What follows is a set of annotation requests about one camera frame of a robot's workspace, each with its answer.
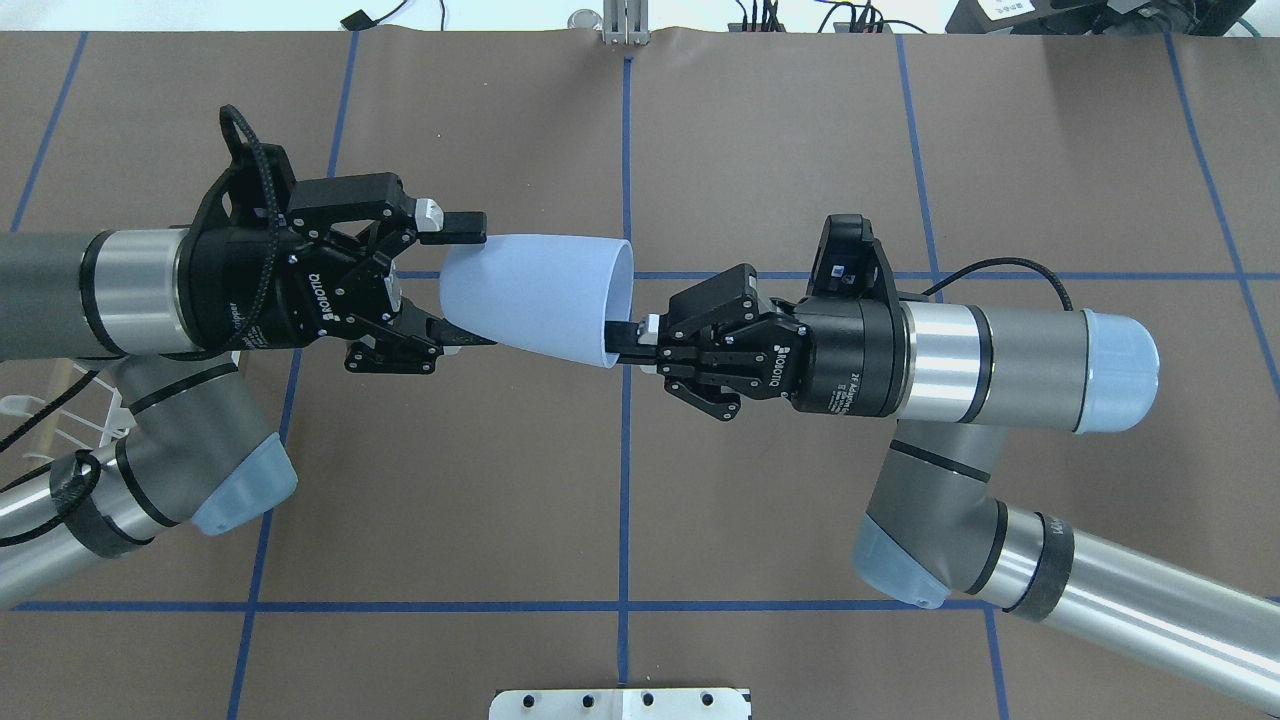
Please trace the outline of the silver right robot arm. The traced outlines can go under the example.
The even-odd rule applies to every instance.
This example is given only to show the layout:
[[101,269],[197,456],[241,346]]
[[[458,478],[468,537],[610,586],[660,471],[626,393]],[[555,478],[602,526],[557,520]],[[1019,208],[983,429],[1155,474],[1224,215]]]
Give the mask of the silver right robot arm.
[[[1164,359],[1121,434],[1010,434],[1006,503],[1257,594],[1277,593],[1277,395],[1226,281],[1087,281]],[[969,597],[904,610],[850,557],[893,433],[782,401],[714,421],[630,383],[627,685],[735,685],[758,719],[1254,719],[1193,682]]]

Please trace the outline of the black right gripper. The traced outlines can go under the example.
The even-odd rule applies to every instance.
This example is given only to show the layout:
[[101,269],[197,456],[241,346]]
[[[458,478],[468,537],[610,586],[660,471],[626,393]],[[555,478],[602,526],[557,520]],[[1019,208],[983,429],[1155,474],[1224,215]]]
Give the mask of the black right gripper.
[[800,413],[890,416],[908,388],[905,311],[886,269],[818,281],[796,302],[764,296],[741,264],[669,300],[660,320],[605,322],[605,352],[659,373],[721,421],[745,400]]

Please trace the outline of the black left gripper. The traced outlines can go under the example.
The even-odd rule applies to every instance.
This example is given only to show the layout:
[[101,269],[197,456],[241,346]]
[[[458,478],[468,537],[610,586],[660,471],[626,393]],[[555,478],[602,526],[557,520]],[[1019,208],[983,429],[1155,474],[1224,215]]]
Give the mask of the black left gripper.
[[338,338],[351,372],[429,374],[440,354],[497,342],[404,300],[396,258],[486,231],[486,213],[410,197],[392,173],[301,181],[282,211],[224,179],[180,242],[182,318],[198,352]]

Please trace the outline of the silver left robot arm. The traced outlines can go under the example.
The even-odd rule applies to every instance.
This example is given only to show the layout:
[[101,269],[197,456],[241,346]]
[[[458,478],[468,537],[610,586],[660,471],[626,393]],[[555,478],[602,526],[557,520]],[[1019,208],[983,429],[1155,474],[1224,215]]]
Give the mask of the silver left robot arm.
[[403,299],[416,243],[483,246],[486,215],[413,199],[392,173],[296,181],[239,164],[193,222],[3,237],[3,357],[67,357],[116,389],[133,427],[3,488],[3,607],[184,524],[218,536],[298,484],[237,352],[343,340],[358,372],[429,374],[475,345]]

